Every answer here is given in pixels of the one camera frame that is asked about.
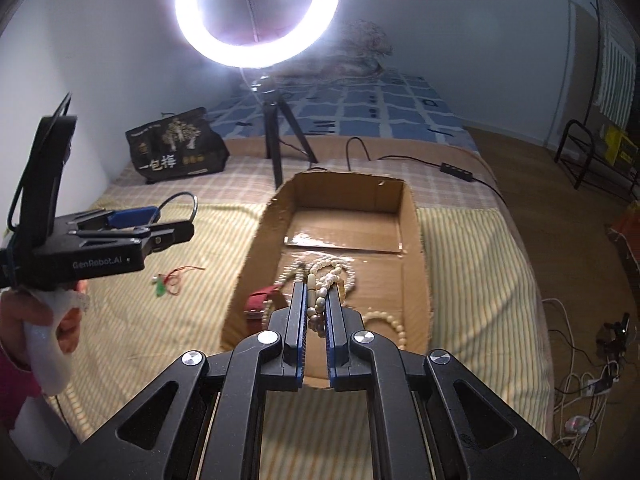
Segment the person left hand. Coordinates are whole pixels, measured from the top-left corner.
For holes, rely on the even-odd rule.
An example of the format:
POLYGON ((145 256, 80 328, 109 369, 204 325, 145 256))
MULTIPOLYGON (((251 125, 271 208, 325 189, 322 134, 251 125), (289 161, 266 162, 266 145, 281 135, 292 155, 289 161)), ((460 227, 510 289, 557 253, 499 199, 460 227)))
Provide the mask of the person left hand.
MULTIPOLYGON (((64 354, 73 353, 79 344, 82 312, 70 309, 62 318, 56 336, 64 354)), ((50 327, 50 308, 24 290, 7 290, 1 294, 1 345, 10 360, 23 370, 30 369, 24 324, 50 327)))

